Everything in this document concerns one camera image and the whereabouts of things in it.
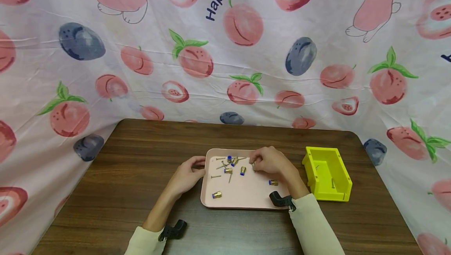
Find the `yellow box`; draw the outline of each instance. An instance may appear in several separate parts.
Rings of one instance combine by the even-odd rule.
[[[305,148],[302,160],[311,192],[319,201],[348,202],[352,181],[337,148]]]

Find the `long sleeve shirt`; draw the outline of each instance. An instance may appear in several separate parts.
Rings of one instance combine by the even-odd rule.
[[[291,222],[305,255],[345,254],[313,194],[293,199],[293,204],[296,210],[290,212]],[[125,255],[161,255],[166,245],[166,240],[158,241],[161,232],[137,227]]]

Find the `blue plum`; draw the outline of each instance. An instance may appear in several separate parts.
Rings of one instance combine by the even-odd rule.
[[[379,166],[384,161],[387,147],[376,139],[369,139],[364,143],[364,148],[374,166]]]
[[[90,134],[83,137],[83,139],[77,140],[74,144],[74,151],[83,161],[89,162],[94,160],[99,154],[104,142],[103,137],[97,134]]]
[[[219,116],[219,119],[228,125],[242,125],[244,123],[244,118],[236,112],[224,112]]]
[[[285,68],[293,76],[301,76],[312,65],[317,53],[316,45],[311,38],[299,38],[288,52]]]
[[[99,35],[78,23],[66,23],[60,27],[60,45],[77,60],[93,60],[102,57],[106,50]]]

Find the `black clip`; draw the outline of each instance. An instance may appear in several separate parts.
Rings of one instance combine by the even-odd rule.
[[[185,232],[187,223],[184,220],[178,220],[174,227],[170,225],[164,226],[163,232],[161,232],[158,241],[164,239],[181,239]]]
[[[291,201],[291,195],[282,198],[279,192],[272,192],[269,195],[269,198],[271,199],[271,202],[275,207],[288,206],[291,212],[296,211],[296,206],[293,204],[293,201]]]

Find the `fabric backdrop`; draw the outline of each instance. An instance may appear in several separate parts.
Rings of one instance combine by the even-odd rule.
[[[451,0],[0,0],[0,24],[1,255],[124,118],[352,131],[451,254]]]

